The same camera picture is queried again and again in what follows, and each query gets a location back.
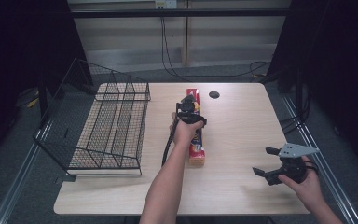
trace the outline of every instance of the power outlet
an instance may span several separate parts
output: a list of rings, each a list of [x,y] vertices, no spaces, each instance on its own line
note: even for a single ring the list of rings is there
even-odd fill
[[[177,8],[177,1],[176,0],[166,0],[165,5],[167,8],[170,8],[170,9]]]
[[[156,9],[177,8],[177,0],[155,0]]]
[[[167,7],[165,0],[156,0],[156,9],[164,9]]]

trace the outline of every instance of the human arm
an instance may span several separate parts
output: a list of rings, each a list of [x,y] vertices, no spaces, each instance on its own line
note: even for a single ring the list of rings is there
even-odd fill
[[[140,223],[175,223],[182,196],[186,153],[195,131],[202,126],[202,121],[185,124],[179,120],[172,153],[147,192]]]
[[[302,159],[304,162],[310,162],[307,157]],[[315,216],[320,224],[342,223],[324,200],[319,177],[314,170],[308,169],[306,179],[300,184],[297,184],[297,182],[286,175],[279,175],[278,178],[296,193],[299,200]]]

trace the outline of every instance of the white wall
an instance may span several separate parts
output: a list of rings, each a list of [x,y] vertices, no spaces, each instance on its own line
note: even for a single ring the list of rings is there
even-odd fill
[[[71,9],[155,7],[154,1],[76,1],[96,0],[70,0]],[[189,1],[191,8],[288,8],[289,4],[290,0]],[[186,8],[186,1],[178,1],[178,7]],[[270,61],[283,22],[284,17],[165,18],[172,64],[183,67]],[[162,68],[160,18],[76,19],[76,27],[89,62],[122,71]]]

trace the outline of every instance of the forearm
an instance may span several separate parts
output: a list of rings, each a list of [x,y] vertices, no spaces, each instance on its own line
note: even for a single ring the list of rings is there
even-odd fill
[[[319,224],[342,224],[326,202],[311,208],[310,212],[315,216]]]
[[[174,223],[182,195],[189,144],[175,145],[147,193],[141,223]]]

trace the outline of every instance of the black round hole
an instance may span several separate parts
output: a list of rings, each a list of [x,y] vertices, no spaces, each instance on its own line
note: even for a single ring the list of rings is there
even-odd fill
[[[211,92],[209,92],[209,96],[213,99],[217,99],[217,98],[219,98],[220,93],[217,91],[211,91]]]

